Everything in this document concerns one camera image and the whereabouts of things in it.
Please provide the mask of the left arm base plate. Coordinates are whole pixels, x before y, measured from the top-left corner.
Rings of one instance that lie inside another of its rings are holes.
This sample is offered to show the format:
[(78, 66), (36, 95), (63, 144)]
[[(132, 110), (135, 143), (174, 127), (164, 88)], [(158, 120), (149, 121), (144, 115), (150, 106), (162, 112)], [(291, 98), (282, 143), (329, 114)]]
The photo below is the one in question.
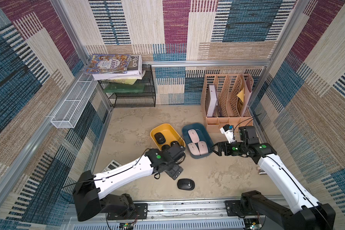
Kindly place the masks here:
[(134, 208), (125, 211), (122, 215), (116, 215), (108, 213), (106, 216), (107, 220), (143, 220), (147, 219), (148, 216), (148, 203), (137, 203), (134, 204)]

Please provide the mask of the yellow plastic storage box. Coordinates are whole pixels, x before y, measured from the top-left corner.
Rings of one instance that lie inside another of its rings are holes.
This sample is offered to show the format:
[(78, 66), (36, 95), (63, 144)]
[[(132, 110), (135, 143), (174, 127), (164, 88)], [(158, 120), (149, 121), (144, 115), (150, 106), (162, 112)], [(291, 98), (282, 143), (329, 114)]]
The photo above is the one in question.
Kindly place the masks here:
[[(157, 139), (155, 138), (155, 134), (162, 133), (162, 135), (165, 137), (165, 143), (160, 144), (157, 142)], [(168, 123), (161, 124), (150, 132), (150, 137), (152, 138), (153, 142), (157, 146), (159, 150), (162, 150), (163, 145), (171, 145), (171, 142), (177, 141), (180, 146), (185, 147), (186, 143), (183, 140), (183, 138), (178, 134), (178, 132)]]

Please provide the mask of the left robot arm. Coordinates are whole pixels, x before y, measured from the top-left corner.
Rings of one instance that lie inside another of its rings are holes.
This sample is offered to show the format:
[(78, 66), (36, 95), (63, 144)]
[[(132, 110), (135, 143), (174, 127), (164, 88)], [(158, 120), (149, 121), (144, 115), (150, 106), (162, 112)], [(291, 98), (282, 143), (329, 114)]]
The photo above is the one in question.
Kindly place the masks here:
[(72, 192), (78, 221), (89, 220), (100, 213), (120, 219), (135, 217), (137, 210), (131, 196), (112, 192), (137, 179), (162, 172), (175, 180), (183, 171), (180, 163), (185, 157), (185, 148), (174, 144), (164, 150), (146, 149), (138, 159), (107, 172), (83, 172)]

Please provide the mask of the pink mouse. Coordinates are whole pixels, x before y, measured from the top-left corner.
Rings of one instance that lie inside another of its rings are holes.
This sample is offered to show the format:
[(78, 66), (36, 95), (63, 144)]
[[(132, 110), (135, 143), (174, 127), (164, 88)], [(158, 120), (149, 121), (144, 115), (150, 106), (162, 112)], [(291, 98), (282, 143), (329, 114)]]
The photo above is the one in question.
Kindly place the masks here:
[(200, 141), (199, 135), (195, 129), (188, 130), (188, 135), (193, 143), (198, 143)]
[(198, 149), (198, 146), (195, 143), (189, 143), (188, 145), (189, 151), (191, 152), (192, 155), (194, 156), (200, 156), (200, 151)]
[(205, 155), (209, 153), (209, 149), (206, 142), (199, 141), (197, 145), (198, 145), (198, 150), (199, 150), (200, 155)]

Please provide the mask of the black mouse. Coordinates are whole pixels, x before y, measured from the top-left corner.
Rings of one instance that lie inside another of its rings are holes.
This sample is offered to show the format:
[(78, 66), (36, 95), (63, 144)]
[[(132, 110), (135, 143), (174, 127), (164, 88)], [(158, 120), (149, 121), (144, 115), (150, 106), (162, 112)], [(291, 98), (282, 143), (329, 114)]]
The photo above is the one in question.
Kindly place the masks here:
[(180, 179), (177, 182), (178, 189), (192, 191), (195, 188), (195, 182), (191, 179)]
[(166, 142), (166, 138), (161, 132), (155, 133), (154, 138), (159, 145), (163, 145)]
[(162, 146), (162, 150), (167, 150), (169, 148), (170, 148), (170, 145), (167, 145), (167, 144)]
[(174, 145), (178, 145), (178, 146), (180, 146), (180, 144), (179, 144), (179, 142), (178, 142), (178, 141), (172, 141), (172, 142), (171, 142), (171, 146), (174, 146)]

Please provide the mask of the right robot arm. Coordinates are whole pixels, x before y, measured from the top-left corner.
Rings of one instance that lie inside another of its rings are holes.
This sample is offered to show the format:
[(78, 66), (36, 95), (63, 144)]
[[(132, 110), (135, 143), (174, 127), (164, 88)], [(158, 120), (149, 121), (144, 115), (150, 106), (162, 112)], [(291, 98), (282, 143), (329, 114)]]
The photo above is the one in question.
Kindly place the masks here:
[(285, 230), (333, 229), (335, 210), (329, 204), (322, 204), (293, 176), (269, 143), (260, 143), (253, 126), (239, 128), (239, 141), (230, 125), (220, 128), (220, 132), (227, 141), (214, 144), (213, 152), (218, 156), (252, 159), (270, 177), (289, 205), (288, 208), (281, 206), (253, 190), (242, 193), (240, 203), (227, 205), (227, 209), (237, 216), (265, 215)]

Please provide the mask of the teal plastic storage box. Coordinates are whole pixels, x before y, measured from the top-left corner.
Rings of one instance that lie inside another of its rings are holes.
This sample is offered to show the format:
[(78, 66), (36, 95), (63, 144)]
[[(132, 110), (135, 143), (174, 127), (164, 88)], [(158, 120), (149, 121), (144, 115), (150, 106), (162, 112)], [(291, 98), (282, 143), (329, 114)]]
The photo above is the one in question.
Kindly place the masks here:
[(188, 145), (189, 143), (192, 143), (192, 141), (191, 141), (191, 139), (190, 139), (190, 137), (188, 135), (188, 130), (190, 130), (190, 129), (195, 129), (196, 130), (196, 132), (199, 135), (200, 141), (206, 142), (206, 144), (208, 146), (208, 149), (209, 149), (209, 153), (208, 154), (200, 155), (200, 156), (194, 156), (190, 152), (191, 157), (194, 158), (194, 159), (201, 159), (201, 158), (205, 158), (205, 157), (210, 156), (211, 153), (213, 152), (212, 149), (213, 149), (213, 145), (214, 144), (213, 144), (213, 141), (212, 141), (209, 133), (205, 129), (204, 125), (201, 124), (201, 123), (193, 123), (193, 124), (186, 125), (186, 126), (184, 126), (182, 128), (183, 139), (184, 139), (186, 145)]

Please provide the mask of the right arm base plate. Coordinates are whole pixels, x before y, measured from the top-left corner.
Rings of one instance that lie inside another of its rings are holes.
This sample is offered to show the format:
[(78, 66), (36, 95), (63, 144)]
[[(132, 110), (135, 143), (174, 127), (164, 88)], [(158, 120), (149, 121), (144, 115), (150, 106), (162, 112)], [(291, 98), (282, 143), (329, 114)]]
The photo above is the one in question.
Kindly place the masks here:
[(242, 205), (240, 200), (226, 200), (224, 204), (229, 217), (254, 218), (258, 215), (264, 217), (262, 213)]

